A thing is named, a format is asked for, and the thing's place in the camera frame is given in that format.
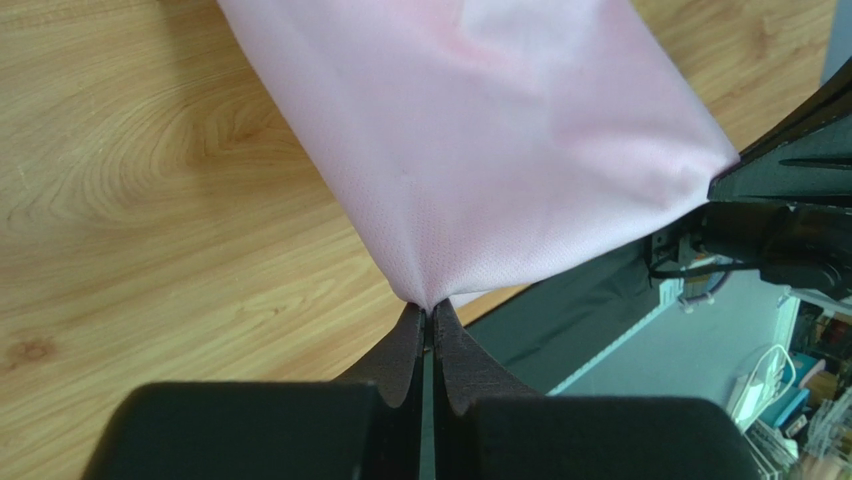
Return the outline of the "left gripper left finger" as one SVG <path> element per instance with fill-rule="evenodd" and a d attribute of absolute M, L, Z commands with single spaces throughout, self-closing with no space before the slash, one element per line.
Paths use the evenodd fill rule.
<path fill-rule="evenodd" d="M 407 305 L 329 381 L 141 386 L 110 418 L 84 477 L 415 479 L 425 318 Z"/>

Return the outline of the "pink t shirt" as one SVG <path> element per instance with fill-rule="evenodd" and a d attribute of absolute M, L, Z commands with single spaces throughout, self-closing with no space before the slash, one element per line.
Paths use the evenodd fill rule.
<path fill-rule="evenodd" d="M 536 282 L 702 205 L 736 149 L 627 1 L 224 1 L 402 300 Z"/>

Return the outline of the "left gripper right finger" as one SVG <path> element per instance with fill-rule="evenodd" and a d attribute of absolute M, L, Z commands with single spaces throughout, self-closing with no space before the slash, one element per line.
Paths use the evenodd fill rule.
<path fill-rule="evenodd" d="M 533 390 L 432 312 L 438 479 L 756 479 L 745 438 L 700 398 L 566 397 Z"/>

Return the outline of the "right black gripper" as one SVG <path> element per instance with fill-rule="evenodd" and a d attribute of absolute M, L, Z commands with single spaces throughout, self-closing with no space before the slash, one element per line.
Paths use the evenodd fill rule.
<path fill-rule="evenodd" d="M 695 212 L 695 245 L 764 282 L 850 297 L 851 128 L 830 126 L 850 113 L 848 58 L 714 180 L 713 202 Z"/>

